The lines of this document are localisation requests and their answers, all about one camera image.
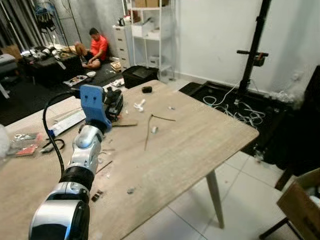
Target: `gray wall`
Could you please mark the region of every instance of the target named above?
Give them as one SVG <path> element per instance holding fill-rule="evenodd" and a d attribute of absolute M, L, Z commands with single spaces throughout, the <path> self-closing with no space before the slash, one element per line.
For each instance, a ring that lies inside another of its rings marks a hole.
<path fill-rule="evenodd" d="M 96 28 L 108 39 L 109 55 L 117 56 L 112 26 L 116 24 L 118 18 L 123 16 L 122 0 L 70 0 L 74 20 L 67 0 L 51 0 L 51 2 L 55 5 L 70 45 L 77 41 L 80 42 L 75 20 L 81 41 L 87 48 L 91 44 L 89 30 Z M 60 43 L 63 44 L 62 34 L 58 32 L 58 29 L 57 34 Z"/>

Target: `red shirt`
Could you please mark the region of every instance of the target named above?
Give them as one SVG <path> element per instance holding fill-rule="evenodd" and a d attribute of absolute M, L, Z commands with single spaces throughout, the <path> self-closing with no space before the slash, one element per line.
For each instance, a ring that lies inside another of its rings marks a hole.
<path fill-rule="evenodd" d="M 95 55 L 98 54 L 100 49 L 102 49 L 103 50 L 103 54 L 99 58 L 101 60 L 105 60 L 106 59 L 106 53 L 107 53 L 107 47 L 108 47 L 107 39 L 104 36 L 100 35 L 98 41 L 92 39 L 90 52 L 92 52 L 92 54 L 95 56 Z"/>

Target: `black shorts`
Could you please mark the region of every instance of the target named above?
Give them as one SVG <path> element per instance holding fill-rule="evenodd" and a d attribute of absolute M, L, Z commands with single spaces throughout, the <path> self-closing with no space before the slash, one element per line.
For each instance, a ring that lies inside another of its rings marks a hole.
<path fill-rule="evenodd" d="M 92 59 L 94 57 L 94 55 L 92 54 L 92 52 L 88 51 L 88 53 L 84 56 L 84 59 L 89 62 L 90 59 Z"/>

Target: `gray chair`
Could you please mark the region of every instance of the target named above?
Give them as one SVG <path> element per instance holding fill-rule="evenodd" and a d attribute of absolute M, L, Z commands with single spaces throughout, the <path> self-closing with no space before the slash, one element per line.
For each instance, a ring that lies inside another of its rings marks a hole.
<path fill-rule="evenodd" d="M 18 65 L 16 63 L 16 59 L 14 56 L 11 56 L 10 54 L 0 55 L 0 76 L 1 76 L 0 77 L 0 92 L 3 94 L 3 96 L 6 99 L 9 98 L 9 95 L 8 95 L 7 91 L 4 89 L 4 87 L 1 85 L 2 78 L 17 68 L 18 68 Z"/>

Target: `curtain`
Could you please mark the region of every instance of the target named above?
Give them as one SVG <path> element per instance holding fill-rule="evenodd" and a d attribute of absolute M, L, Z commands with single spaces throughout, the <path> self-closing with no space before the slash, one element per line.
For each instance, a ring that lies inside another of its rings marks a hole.
<path fill-rule="evenodd" d="M 0 0 L 0 46 L 17 44 L 21 51 L 45 45 L 30 0 Z"/>

